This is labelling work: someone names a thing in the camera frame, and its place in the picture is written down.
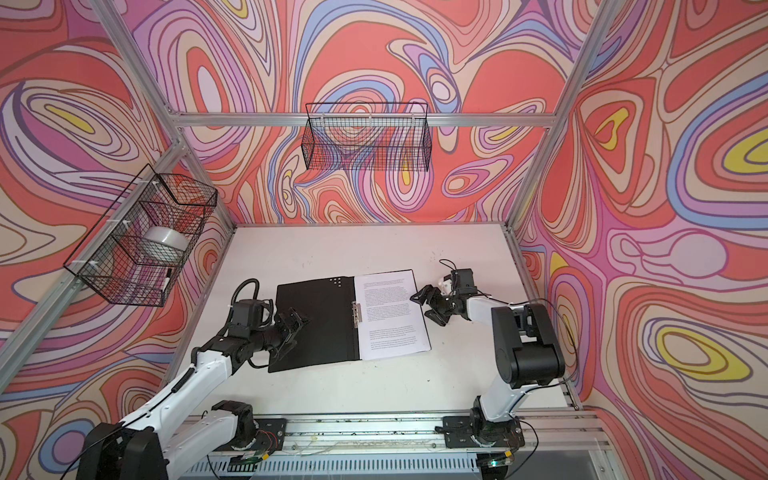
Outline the orange and black folder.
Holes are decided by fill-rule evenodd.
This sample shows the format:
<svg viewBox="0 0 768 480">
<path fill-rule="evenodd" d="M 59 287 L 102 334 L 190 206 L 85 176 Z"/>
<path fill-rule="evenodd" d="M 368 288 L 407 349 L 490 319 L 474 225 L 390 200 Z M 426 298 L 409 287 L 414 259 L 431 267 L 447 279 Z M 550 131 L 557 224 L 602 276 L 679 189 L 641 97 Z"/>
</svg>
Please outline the orange and black folder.
<svg viewBox="0 0 768 480">
<path fill-rule="evenodd" d="M 309 323 L 296 334 L 297 345 L 279 363 L 268 366 L 268 372 L 363 361 L 352 316 L 354 277 L 314 279 L 277 287 L 277 310 L 294 308 Z"/>
</svg>

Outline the printed paper sheet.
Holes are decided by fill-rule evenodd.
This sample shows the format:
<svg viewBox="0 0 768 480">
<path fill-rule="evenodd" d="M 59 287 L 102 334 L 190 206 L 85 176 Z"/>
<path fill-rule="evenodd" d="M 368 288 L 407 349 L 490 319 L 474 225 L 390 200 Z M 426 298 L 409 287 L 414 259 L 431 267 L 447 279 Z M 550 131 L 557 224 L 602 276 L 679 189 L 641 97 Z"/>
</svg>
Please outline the printed paper sheet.
<svg viewBox="0 0 768 480">
<path fill-rule="evenodd" d="M 354 277 L 355 302 L 362 307 L 362 322 L 356 328 L 361 360 L 381 360 L 431 350 L 422 307 L 410 300 L 416 292 L 412 270 Z"/>
</svg>

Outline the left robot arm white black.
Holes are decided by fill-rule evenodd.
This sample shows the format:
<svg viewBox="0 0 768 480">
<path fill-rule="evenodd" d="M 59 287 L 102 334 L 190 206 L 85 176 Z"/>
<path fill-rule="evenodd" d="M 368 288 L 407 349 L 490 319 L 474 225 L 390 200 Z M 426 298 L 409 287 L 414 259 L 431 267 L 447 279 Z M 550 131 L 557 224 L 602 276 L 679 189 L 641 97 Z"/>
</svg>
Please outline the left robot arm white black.
<svg viewBox="0 0 768 480">
<path fill-rule="evenodd" d="M 224 326 L 194 348 L 187 369 L 136 411 L 102 422 L 73 461 L 79 479 L 178 479 L 221 446 L 246 450 L 257 439 L 251 405 L 220 401 L 193 426 L 184 421 L 203 400 L 262 351 L 279 360 L 308 318 L 270 300 L 233 302 Z"/>
</svg>

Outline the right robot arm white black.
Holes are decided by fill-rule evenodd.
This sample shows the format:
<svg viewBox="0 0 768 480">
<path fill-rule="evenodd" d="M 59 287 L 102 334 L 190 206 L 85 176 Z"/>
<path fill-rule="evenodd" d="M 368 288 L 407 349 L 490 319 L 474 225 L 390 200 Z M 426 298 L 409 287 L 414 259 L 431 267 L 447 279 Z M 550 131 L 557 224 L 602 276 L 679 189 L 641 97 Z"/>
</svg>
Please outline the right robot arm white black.
<svg viewBox="0 0 768 480">
<path fill-rule="evenodd" d="M 449 449 L 500 448 L 514 452 L 525 444 L 517 416 L 527 396 L 562 380 L 566 362 L 545 306 L 507 302 L 481 291 L 470 269 L 453 269 L 439 285 L 426 285 L 410 297 L 427 306 L 425 316 L 445 326 L 454 316 L 488 325 L 497 375 L 475 398 L 466 416 L 445 416 L 436 432 Z"/>
</svg>

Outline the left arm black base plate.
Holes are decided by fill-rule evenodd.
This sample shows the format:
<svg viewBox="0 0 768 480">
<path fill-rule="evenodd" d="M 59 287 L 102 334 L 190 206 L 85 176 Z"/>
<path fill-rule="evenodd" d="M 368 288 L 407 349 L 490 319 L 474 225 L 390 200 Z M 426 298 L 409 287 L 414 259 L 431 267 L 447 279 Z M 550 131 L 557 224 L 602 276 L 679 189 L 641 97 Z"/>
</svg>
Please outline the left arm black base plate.
<svg viewBox="0 0 768 480">
<path fill-rule="evenodd" d="M 286 418 L 256 418 L 255 430 L 245 440 L 233 439 L 227 447 L 234 451 L 252 450 L 261 453 L 281 451 L 286 438 Z"/>
</svg>

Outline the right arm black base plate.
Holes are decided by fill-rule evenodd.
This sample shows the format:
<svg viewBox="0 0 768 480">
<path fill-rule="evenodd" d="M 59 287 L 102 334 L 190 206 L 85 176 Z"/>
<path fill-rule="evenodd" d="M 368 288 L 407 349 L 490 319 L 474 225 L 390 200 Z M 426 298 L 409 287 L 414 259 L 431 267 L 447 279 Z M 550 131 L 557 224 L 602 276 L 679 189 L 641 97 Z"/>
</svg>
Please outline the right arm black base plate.
<svg viewBox="0 0 768 480">
<path fill-rule="evenodd" d="M 490 422 L 470 415 L 444 416 L 434 428 L 442 435 L 449 449 L 507 448 L 516 451 L 526 445 L 523 429 L 517 418 Z"/>
</svg>

